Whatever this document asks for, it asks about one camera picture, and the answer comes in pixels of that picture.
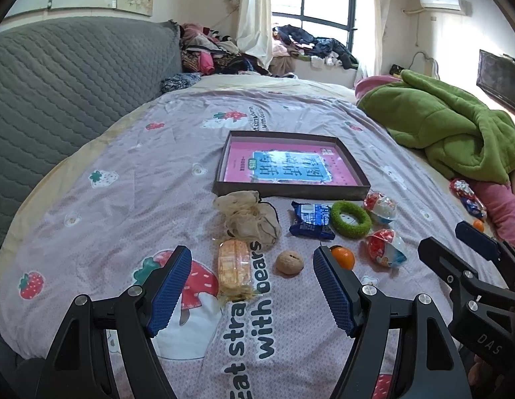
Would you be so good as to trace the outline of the person's right hand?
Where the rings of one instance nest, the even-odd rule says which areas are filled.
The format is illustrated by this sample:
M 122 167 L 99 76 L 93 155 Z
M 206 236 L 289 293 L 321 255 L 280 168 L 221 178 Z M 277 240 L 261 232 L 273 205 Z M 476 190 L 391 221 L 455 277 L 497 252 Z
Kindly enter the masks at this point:
M 469 374 L 468 374 L 468 382 L 469 382 L 470 386 L 478 384 L 478 382 L 481 378 L 481 374 L 484 372 L 484 366 L 485 366 L 485 362 L 482 359 L 480 359 L 480 358 L 474 359 L 474 364 L 470 368 Z

